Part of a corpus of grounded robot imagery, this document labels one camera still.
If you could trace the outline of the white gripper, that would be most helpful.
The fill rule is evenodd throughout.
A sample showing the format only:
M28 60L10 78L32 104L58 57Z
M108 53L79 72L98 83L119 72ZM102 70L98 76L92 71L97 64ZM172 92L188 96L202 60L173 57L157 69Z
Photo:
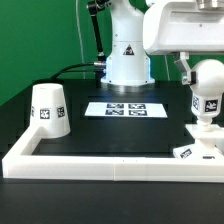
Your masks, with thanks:
M179 52L182 84L194 85L189 53L224 53L224 0L157 0L144 15L143 47L149 55Z

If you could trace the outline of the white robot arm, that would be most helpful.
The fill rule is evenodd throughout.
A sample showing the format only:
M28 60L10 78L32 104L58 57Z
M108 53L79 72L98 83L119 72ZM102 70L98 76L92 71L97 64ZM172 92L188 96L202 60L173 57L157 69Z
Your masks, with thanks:
M109 0L112 52L101 83L121 92L152 85L151 55L224 53L224 0L146 0L141 12L129 0Z

